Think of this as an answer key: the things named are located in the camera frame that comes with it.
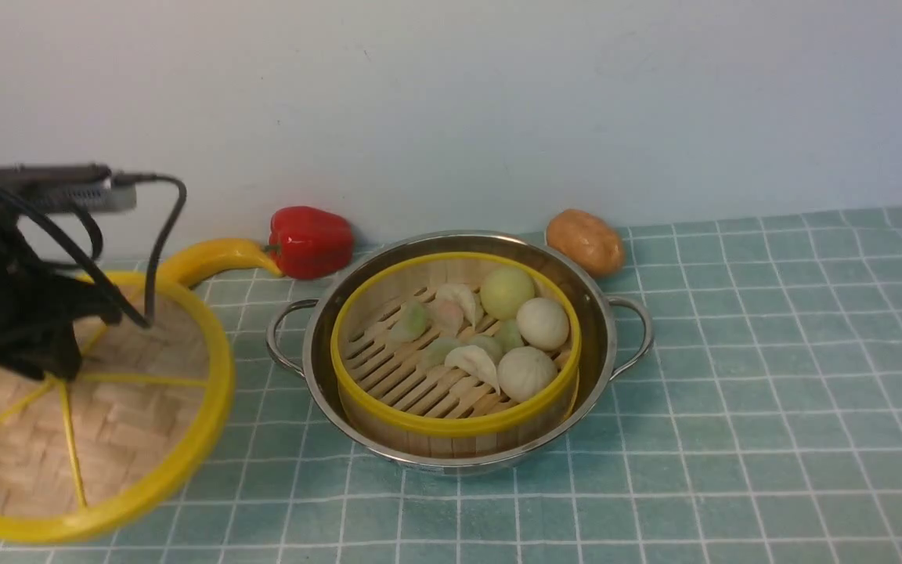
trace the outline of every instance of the yellow basket rim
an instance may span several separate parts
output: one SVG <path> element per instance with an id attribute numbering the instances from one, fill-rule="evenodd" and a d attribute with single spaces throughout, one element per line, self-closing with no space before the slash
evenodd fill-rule
<path id="1" fill-rule="evenodd" d="M 106 273 L 114 284 L 144 285 L 137 272 Z M 143 516 L 176 492 L 214 449 L 228 421 L 235 388 L 236 364 L 232 347 L 221 321 L 204 301 L 185 286 L 157 278 L 155 289 L 179 304 L 200 327 L 207 344 L 208 376 L 204 400 L 197 417 L 166 454 L 165 459 L 144 479 L 100 504 L 80 508 L 60 517 L 22 519 L 0 515 L 0 539 L 30 544 L 78 542 L 110 532 Z"/>
<path id="2" fill-rule="evenodd" d="M 366 290 L 377 284 L 394 272 L 405 270 L 416 264 L 439 260 L 451 259 L 479 259 L 497 262 L 500 264 L 514 266 L 526 272 L 529 276 L 537 279 L 538 282 L 562 304 L 569 318 L 570 342 L 572 342 L 572 350 L 570 350 L 569 358 L 559 371 L 559 375 L 541 392 L 527 401 L 522 401 L 517 406 L 502 410 L 498 414 L 480 415 L 476 418 L 463 418 L 463 420 L 444 420 L 444 418 L 427 418 L 423 415 L 407 414 L 405 411 L 396 410 L 394 407 L 387 406 L 378 399 L 374 399 L 371 394 L 361 389 L 357 385 L 350 372 L 343 364 L 343 356 L 340 353 L 340 327 L 343 326 L 344 318 L 346 318 L 351 306 L 357 301 Z M 336 324 L 333 325 L 333 334 L 330 336 L 330 357 L 332 357 L 333 369 L 336 371 L 337 381 L 350 397 L 357 401 L 361 407 L 368 410 L 369 414 L 379 418 L 387 424 L 397 426 L 408 432 L 419 432 L 430 436 L 448 436 L 449 438 L 464 438 L 465 436 L 491 435 L 491 433 L 505 431 L 508 428 L 514 428 L 516 425 L 535 417 L 542 410 L 548 408 L 552 401 L 565 392 L 566 386 L 573 378 L 576 378 L 577 363 L 579 363 L 579 351 L 581 346 L 579 318 L 576 317 L 576 310 L 573 309 L 572 303 L 562 293 L 559 287 L 548 279 L 547 276 L 538 272 L 526 264 L 487 253 L 478 253 L 471 251 L 452 251 L 444 253 L 432 253 L 407 259 L 398 264 L 380 271 L 366 280 L 364 284 L 358 286 L 350 296 L 345 300 L 343 306 L 337 314 Z"/>

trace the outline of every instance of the steamer basket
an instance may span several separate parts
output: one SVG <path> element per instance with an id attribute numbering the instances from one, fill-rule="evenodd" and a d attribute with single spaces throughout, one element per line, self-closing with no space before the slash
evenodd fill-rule
<path id="1" fill-rule="evenodd" d="M 476 291 L 502 265 L 529 273 L 537 294 L 561 303 L 569 318 L 569 340 L 550 354 L 559 374 L 532 399 L 516 403 L 458 368 L 417 371 L 422 350 L 440 336 L 433 327 L 415 342 L 386 345 L 405 300 L 429 302 L 444 283 L 463 283 Z M 494 335 L 499 328 L 500 322 L 487 314 L 474 329 L 466 324 L 458 338 L 467 342 L 477 333 Z M 427 457 L 509 450 L 555 428 L 572 411 L 579 351 L 579 318 L 558 286 L 526 265 L 473 252 L 430 254 L 379 272 L 351 293 L 330 340 L 340 399 L 350 421 L 380 443 Z"/>
<path id="2" fill-rule="evenodd" d="M 136 307 L 144 277 L 110 274 Z M 153 328 L 74 325 L 75 381 L 0 368 L 0 539 L 79 541 L 171 496 L 211 452 L 228 417 L 235 364 L 218 318 L 157 280 Z"/>

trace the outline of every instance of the yellow banana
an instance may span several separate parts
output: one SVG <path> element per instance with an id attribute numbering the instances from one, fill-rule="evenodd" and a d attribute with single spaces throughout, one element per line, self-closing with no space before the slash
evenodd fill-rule
<path id="1" fill-rule="evenodd" d="M 239 268 L 262 268 L 273 276 L 283 275 L 255 240 L 211 239 L 166 259 L 158 267 L 158 276 L 190 287 L 219 272 Z"/>

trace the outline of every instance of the pot handle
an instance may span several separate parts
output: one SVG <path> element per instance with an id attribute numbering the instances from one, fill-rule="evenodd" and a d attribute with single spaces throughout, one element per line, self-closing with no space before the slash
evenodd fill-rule
<path id="1" fill-rule="evenodd" d="M 615 378 L 619 377 L 624 371 L 636 365 L 642 356 L 645 356 L 645 353 L 648 353 L 649 349 L 652 347 L 652 340 L 654 340 L 654 335 L 652 335 L 652 320 L 649 319 L 649 312 L 645 310 L 645 306 L 638 303 L 636 300 L 630 300 L 628 298 L 623 298 L 622 296 L 608 296 L 608 303 L 612 304 L 615 307 L 624 307 L 636 312 L 636 314 L 642 320 L 642 344 L 640 344 L 640 349 L 636 351 L 636 354 L 633 354 L 629 360 L 626 360 L 623 365 L 617 367 L 615 371 L 612 372 L 612 377 L 608 379 L 608 381 L 614 381 Z"/>
<path id="2" fill-rule="evenodd" d="M 280 352 L 280 347 L 276 345 L 276 332 L 280 329 L 280 324 L 283 324 L 283 318 L 287 317 L 287 314 L 298 311 L 299 309 L 312 308 L 318 304 L 319 300 L 316 299 L 291 302 L 287 304 L 287 307 L 283 308 L 280 313 L 276 314 L 276 317 L 272 319 L 268 326 L 266 326 L 266 350 L 269 351 L 269 357 L 279 365 L 282 365 L 282 367 L 289 368 L 290 371 L 293 371 L 299 378 L 303 379 L 303 381 L 305 379 L 305 371 L 301 369 L 298 362 L 290 360 L 290 358 L 287 358 Z"/>

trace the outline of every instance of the potato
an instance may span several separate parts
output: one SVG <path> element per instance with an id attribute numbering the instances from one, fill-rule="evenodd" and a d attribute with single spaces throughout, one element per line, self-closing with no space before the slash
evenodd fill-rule
<path id="1" fill-rule="evenodd" d="M 570 208 L 555 215 L 545 230 L 545 242 L 594 278 L 615 274 L 626 264 L 622 238 L 601 218 L 586 211 Z"/>

